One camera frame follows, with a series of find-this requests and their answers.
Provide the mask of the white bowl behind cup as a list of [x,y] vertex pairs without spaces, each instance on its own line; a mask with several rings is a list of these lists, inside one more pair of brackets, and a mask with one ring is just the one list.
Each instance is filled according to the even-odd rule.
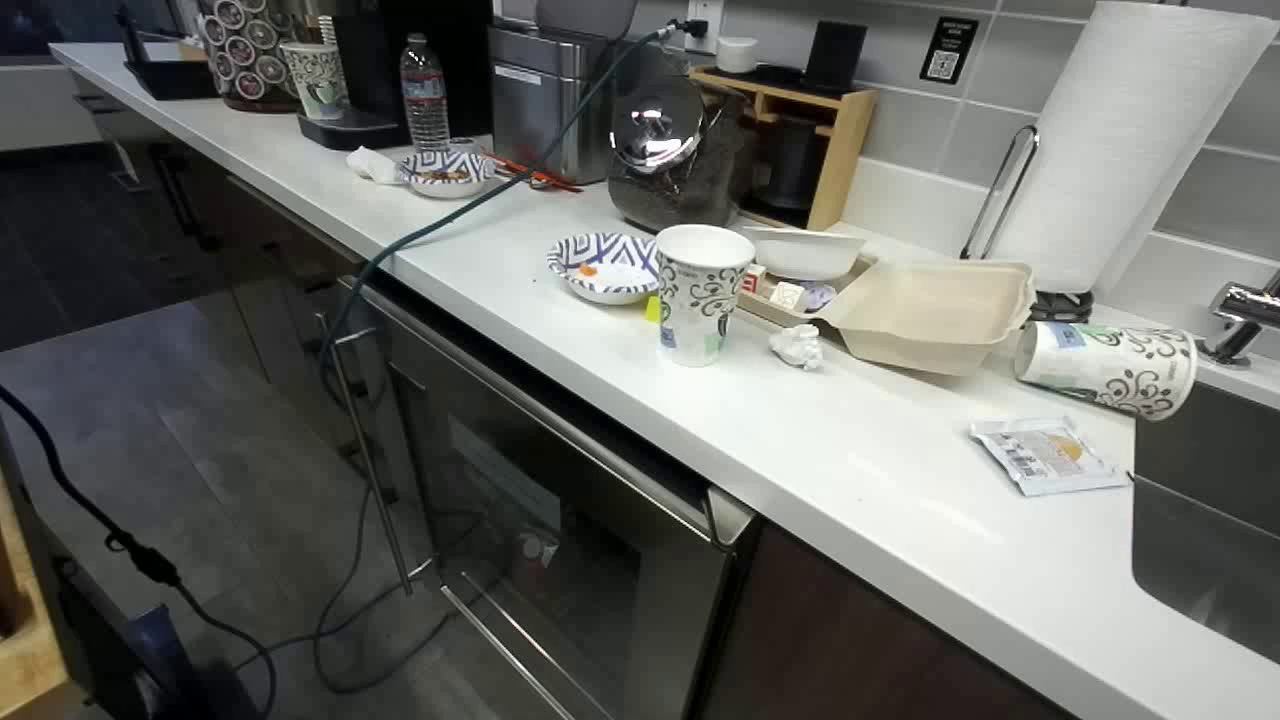
[[748,228],[757,261],[779,281],[838,281],[865,246],[854,238]]

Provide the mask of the crumpled white paper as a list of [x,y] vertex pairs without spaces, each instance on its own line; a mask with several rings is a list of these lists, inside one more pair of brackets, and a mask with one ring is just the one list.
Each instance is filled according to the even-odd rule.
[[821,373],[823,370],[823,348],[821,348],[821,332],[813,325],[791,325],[768,338],[768,348],[805,373]]

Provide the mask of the stainless dishwasher door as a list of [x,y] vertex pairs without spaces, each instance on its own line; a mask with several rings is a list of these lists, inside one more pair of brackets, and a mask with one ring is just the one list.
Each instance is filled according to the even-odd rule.
[[757,515],[533,363],[379,281],[366,439],[438,594],[569,720],[688,720]]

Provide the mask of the stainless steel appliance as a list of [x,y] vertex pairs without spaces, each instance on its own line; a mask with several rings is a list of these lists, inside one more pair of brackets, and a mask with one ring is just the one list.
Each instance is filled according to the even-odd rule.
[[504,160],[533,165],[543,158],[554,133],[569,128],[548,169],[583,185],[605,179],[609,93],[595,93],[586,108],[580,108],[580,101],[616,56],[616,45],[595,37],[543,37],[533,27],[493,25],[488,56],[493,149]]

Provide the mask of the crumpled white napkin far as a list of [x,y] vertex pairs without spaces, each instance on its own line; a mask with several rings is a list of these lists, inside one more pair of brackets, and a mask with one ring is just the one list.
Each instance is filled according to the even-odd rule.
[[362,149],[362,143],[355,153],[349,153],[349,169],[370,185],[387,185],[387,190],[401,185],[401,165],[385,153]]

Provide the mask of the clear plastic water bottle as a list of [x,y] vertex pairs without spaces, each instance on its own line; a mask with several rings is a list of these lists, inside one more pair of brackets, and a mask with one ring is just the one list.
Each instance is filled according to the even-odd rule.
[[423,32],[412,32],[401,51],[401,101],[412,135],[412,158],[431,160],[447,143],[447,83],[438,56]]

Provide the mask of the chrome paper towel holder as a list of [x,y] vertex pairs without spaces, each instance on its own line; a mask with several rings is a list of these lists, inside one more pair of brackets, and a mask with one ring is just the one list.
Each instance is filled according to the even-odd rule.
[[1022,125],[1006,140],[1006,149],[999,158],[999,169],[994,169],[994,178],[990,178],[990,185],[982,194],[982,206],[974,214],[974,225],[973,225],[969,242],[960,246],[963,261],[982,261],[990,251],[990,246],[994,246],[994,238],[1004,228],[1004,217],[1006,217],[1022,178],[1031,173],[1035,158],[1039,158],[1039,128]]

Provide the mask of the patterned paper cup far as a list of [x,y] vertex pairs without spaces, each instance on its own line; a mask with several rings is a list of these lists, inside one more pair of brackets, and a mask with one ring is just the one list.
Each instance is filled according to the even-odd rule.
[[306,121],[339,121],[349,114],[345,63],[332,45],[284,45],[284,60]]

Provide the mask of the paper cup lying down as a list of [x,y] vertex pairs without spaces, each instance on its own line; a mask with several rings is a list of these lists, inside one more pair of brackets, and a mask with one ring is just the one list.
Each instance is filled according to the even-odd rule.
[[1016,376],[1112,414],[1166,419],[1196,386],[1196,341],[1179,330],[1104,330],[1035,320],[1020,338]]

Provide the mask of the patterned cup stack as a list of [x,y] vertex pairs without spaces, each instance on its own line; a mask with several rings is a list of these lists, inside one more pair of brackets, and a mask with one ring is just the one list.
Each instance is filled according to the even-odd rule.
[[195,0],[195,32],[228,108],[290,114],[294,93],[279,45],[290,37],[284,0]]

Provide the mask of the black tray far end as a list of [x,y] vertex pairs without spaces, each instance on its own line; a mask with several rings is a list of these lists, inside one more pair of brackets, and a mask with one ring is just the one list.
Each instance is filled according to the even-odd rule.
[[207,101],[214,93],[205,60],[152,60],[126,12],[117,12],[124,32],[124,69],[154,101]]

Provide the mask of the white paper towel roll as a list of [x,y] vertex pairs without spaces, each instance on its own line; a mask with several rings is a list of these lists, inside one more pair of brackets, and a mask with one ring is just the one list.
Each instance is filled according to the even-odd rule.
[[1043,114],[1035,160],[990,242],[1039,294],[1097,294],[1150,233],[1248,74],[1271,18],[1098,5]]

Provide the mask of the stainless sink basin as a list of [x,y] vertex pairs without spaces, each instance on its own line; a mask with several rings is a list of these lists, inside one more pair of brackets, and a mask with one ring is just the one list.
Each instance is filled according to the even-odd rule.
[[1196,386],[1135,424],[1131,576],[1179,618],[1280,662],[1280,414]]

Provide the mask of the chrome sink faucet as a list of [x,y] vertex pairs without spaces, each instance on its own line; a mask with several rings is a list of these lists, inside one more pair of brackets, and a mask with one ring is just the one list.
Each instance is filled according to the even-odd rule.
[[1280,330],[1280,274],[1251,287],[1251,284],[1224,284],[1211,302],[1211,313],[1224,320],[1224,332],[1216,341],[1205,341],[1205,352],[1216,363],[1238,363],[1244,348],[1263,332]]

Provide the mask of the wall outlet black label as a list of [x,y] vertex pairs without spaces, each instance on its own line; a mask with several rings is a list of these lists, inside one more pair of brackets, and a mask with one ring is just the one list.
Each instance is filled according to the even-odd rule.
[[973,51],[978,25],[969,18],[940,18],[919,63],[919,76],[928,83],[954,83],[963,74],[963,60]]

